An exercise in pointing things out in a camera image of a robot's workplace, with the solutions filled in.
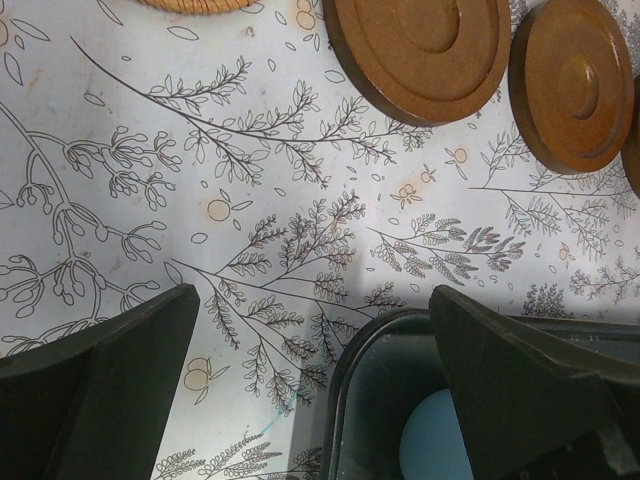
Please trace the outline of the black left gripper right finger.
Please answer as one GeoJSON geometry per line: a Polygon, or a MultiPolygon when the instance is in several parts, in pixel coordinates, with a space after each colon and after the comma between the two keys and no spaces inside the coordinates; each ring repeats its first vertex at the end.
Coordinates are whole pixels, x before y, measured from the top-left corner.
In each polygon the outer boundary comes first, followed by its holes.
{"type": "Polygon", "coordinates": [[[429,310],[477,479],[636,479],[639,366],[442,285],[429,310]]]}

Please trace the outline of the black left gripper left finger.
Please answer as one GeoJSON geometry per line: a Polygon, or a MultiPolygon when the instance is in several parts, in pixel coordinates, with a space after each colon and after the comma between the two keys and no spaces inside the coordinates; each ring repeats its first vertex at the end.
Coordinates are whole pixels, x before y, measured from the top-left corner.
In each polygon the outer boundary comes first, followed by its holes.
{"type": "Polygon", "coordinates": [[[181,284],[3,358],[2,478],[150,478],[199,304],[181,284]]]}

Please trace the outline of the blue mug white inside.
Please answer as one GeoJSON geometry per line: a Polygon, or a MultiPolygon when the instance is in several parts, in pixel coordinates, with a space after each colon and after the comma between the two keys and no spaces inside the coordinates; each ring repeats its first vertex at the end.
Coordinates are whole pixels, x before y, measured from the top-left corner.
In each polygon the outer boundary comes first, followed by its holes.
{"type": "Polygon", "coordinates": [[[473,479],[470,461],[449,389],[424,399],[401,436],[399,464],[412,479],[473,479]]]}

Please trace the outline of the brown wooden coaster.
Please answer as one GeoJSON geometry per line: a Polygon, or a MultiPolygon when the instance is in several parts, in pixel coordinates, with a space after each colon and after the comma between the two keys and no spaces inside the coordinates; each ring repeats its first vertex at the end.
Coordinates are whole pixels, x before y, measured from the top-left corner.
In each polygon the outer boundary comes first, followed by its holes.
{"type": "Polygon", "coordinates": [[[640,196],[640,149],[639,149],[640,77],[634,79],[634,107],[631,129],[621,150],[626,178],[637,197],[640,196]]]}
{"type": "Polygon", "coordinates": [[[528,149],[560,174],[607,166],[630,132],[631,58],[598,1],[545,1],[523,18],[508,67],[511,108],[528,149]]]}
{"type": "Polygon", "coordinates": [[[505,0],[325,1],[333,51],[354,87],[411,126],[480,110],[497,91],[511,45],[505,0]]]}

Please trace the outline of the woven rattan coaster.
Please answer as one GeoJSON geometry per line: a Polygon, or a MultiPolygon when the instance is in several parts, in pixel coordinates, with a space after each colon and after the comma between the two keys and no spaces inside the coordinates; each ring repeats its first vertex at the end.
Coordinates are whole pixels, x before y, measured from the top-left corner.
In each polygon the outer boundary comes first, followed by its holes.
{"type": "Polygon", "coordinates": [[[213,15],[233,12],[255,3],[254,0],[140,0],[148,6],[185,15],[213,15]]]}

